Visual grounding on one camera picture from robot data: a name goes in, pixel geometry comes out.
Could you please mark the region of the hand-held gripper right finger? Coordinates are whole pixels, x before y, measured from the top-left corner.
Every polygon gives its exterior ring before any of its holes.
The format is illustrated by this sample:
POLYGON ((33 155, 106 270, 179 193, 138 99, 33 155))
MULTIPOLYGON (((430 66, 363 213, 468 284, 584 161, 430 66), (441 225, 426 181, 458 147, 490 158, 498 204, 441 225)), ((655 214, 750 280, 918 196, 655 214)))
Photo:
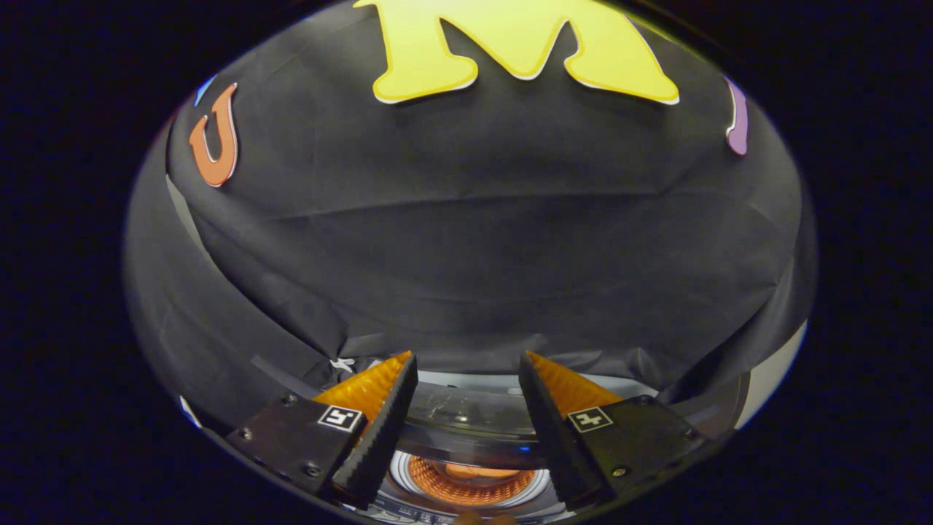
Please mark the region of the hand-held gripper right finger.
POLYGON ((708 439, 653 396, 623 398, 560 363, 520 356, 524 402, 558 499, 607 511, 708 456, 708 439))

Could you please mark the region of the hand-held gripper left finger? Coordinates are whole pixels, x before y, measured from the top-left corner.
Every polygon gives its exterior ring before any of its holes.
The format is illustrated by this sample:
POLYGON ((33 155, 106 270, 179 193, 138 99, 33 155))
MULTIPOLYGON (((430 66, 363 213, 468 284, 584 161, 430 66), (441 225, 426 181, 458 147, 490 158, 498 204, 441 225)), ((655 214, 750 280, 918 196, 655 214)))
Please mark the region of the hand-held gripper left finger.
POLYGON ((366 509, 392 462, 417 384, 417 361, 406 351, 313 398, 280 394, 225 442, 275 481, 366 509))

